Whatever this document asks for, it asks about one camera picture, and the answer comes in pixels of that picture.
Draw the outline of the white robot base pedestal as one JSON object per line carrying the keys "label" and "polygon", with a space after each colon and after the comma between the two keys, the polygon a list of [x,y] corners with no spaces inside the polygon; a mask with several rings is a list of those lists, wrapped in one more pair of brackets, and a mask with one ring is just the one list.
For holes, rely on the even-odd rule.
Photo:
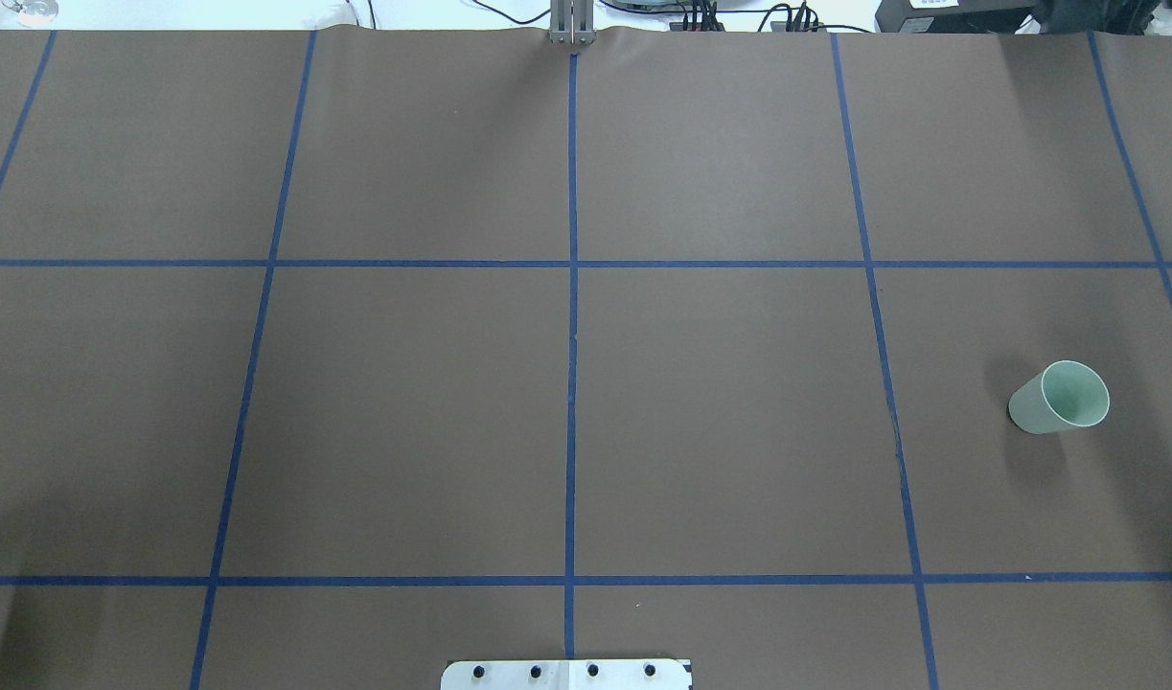
{"label": "white robot base pedestal", "polygon": [[441,689],[691,689],[691,664],[672,658],[459,660]]}

